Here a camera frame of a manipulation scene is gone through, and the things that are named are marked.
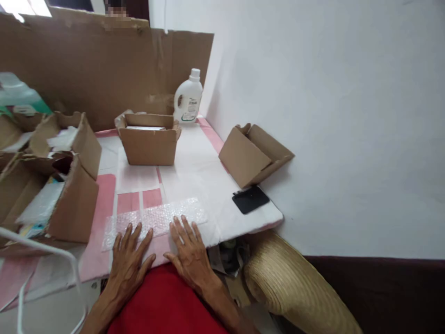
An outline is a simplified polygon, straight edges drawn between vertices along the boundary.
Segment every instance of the black phone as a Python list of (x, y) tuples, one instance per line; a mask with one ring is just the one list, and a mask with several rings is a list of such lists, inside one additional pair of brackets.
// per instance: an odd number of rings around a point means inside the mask
[(232, 200), (243, 214), (248, 214), (270, 201), (269, 197), (257, 186), (234, 194)]

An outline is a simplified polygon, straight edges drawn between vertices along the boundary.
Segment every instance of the paper sheet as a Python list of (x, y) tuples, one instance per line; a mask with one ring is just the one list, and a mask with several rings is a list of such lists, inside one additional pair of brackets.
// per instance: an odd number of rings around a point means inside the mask
[(157, 188), (159, 179), (156, 166), (131, 166), (125, 150), (119, 149), (116, 193), (137, 193)]

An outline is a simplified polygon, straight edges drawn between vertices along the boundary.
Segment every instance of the white wall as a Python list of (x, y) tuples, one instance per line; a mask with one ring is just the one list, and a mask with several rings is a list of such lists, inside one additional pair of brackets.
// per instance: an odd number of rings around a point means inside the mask
[(262, 183), (289, 243), (445, 258), (445, 3), (167, 0), (167, 28), (216, 33), (201, 113), (222, 139), (254, 122), (295, 153)]

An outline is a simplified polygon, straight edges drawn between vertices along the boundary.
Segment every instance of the open cardboard box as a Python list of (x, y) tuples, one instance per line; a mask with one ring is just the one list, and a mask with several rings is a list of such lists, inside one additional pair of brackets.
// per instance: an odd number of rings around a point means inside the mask
[(46, 140), (56, 137), (60, 130), (69, 126), (77, 128), (71, 151), (79, 154), (83, 168), (96, 180), (102, 147), (89, 126), (85, 113), (75, 112), (72, 116), (67, 116), (55, 111), (43, 120), (32, 134), (29, 140), (30, 152), (37, 157), (47, 158), (51, 147)]
[(219, 159), (240, 188), (258, 184), (295, 155), (258, 125), (236, 125), (219, 153)]
[[(127, 126), (165, 127), (139, 130)], [(178, 121), (169, 115), (123, 114), (117, 125), (119, 137), (130, 165), (173, 165), (176, 142), (181, 136)]]
[(24, 133), (34, 131), (44, 118), (44, 114), (38, 113), (33, 116), (14, 114), (13, 119), (0, 115), (0, 172), (17, 153), (31, 153), (29, 140), (21, 143), (16, 152), (4, 152), (3, 149), (20, 141)]
[[(52, 212), (45, 235), (34, 238), (44, 244), (68, 249), (89, 240), (99, 186), (84, 170), (78, 155), (61, 159), (17, 159), (0, 175), (0, 225), (18, 232), (16, 219), (40, 192), (50, 176), (57, 177), (53, 165), (69, 169), (64, 189)], [(0, 240), (0, 257), (37, 256), (43, 252), (21, 244), (6, 245)]]

